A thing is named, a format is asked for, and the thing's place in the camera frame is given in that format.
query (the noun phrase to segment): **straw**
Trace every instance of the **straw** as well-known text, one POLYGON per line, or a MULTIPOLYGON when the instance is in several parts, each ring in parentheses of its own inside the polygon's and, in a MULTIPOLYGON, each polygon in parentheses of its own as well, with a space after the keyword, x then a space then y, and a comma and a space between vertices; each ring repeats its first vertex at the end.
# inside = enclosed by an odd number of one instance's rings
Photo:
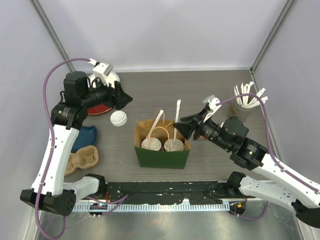
POLYGON ((146 136, 145 139, 149 139, 150 134, 152 133, 152 131, 153 131, 154 128, 156 127, 156 125, 157 125, 157 123, 159 122, 159 120, 160 120, 160 118, 161 118, 161 116, 162 116, 163 113, 164 113, 164 111, 163 111, 163 110, 160 110, 158 116, 156 116, 156 118, 155 118, 155 120, 154 120, 154 123, 153 123, 153 125, 152 125, 152 127, 151 127, 151 129, 150 129, 150 131, 149 131, 149 133, 148 133, 148 135, 146 136))
MULTIPOLYGON (((181 104, 181 99, 179 99, 178 101, 176 101, 175 123, 177 123, 177 122, 179 121, 180 104, 181 104)), ((175 145, 176 139, 177 139, 177 129, 174 128, 174 136, 173 136, 172 146, 175 145)))

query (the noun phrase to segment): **white panel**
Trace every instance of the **white panel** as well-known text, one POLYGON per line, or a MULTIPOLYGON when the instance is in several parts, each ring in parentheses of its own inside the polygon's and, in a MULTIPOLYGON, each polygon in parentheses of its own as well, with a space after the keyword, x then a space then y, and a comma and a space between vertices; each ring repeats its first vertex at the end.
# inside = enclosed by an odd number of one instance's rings
POLYGON ((40 2, 70 57, 136 70, 249 68, 286 0, 40 2))
POLYGON ((320 1, 297 1, 258 66, 282 160, 320 183, 320 1))
MULTIPOLYGON (((31 207, 20 201, 20 192, 35 180, 49 135, 42 84, 62 59, 29 1, 6 1, 0 20, 0 232, 1 239, 21 240, 31 207)), ((66 73, 61 67, 48 84, 51 108, 66 73)))

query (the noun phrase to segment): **gray cup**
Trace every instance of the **gray cup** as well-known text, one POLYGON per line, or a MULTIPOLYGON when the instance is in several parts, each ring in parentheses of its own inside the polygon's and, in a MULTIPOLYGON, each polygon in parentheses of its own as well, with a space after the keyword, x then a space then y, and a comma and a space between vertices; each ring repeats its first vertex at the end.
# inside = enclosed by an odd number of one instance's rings
POLYGON ((230 116, 236 116, 241 122, 245 122, 252 112, 253 108, 244 108, 240 106, 237 101, 232 103, 230 108, 230 116))

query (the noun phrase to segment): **perforated metal strip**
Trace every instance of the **perforated metal strip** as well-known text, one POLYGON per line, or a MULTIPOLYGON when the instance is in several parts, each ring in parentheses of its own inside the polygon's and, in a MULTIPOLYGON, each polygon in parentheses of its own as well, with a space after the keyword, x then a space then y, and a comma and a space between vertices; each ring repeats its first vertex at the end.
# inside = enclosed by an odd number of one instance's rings
MULTIPOLYGON (((88 212, 94 201, 79 201, 75 204, 73 212, 88 212)), ((108 209, 90 210, 90 212, 108 212, 113 209, 116 204, 108 204, 108 209)), ((230 205, 228 201, 223 201, 222 204, 199 204, 190 205, 189 200, 184 200, 181 204, 173 205, 133 205, 123 204, 117 207, 114 213, 134 213, 134 212, 208 212, 208 211, 229 211, 230 205)))

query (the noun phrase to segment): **white cup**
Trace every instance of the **white cup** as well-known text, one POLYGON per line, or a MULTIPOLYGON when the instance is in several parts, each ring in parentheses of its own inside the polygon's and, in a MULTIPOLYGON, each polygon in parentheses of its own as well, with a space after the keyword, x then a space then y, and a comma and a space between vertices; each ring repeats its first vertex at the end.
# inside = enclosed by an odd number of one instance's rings
POLYGON ((159 139, 155 137, 150 137, 150 149, 149 149, 149 139, 146 138, 142 141, 141 147, 143 149, 153 150, 153 151, 159 151, 161 149, 161 142, 159 139))
POLYGON ((182 151, 183 149, 185 149, 185 145, 184 143, 179 140, 179 139, 176 139, 175 142, 174 142, 174 139, 173 138, 170 138, 169 140, 165 141, 164 143, 164 149, 167 151, 167 152, 175 152, 175 151, 182 151))
POLYGON ((121 127, 126 124, 128 120, 127 114, 124 111, 115 111, 110 116, 110 121, 112 125, 116 127, 121 127))

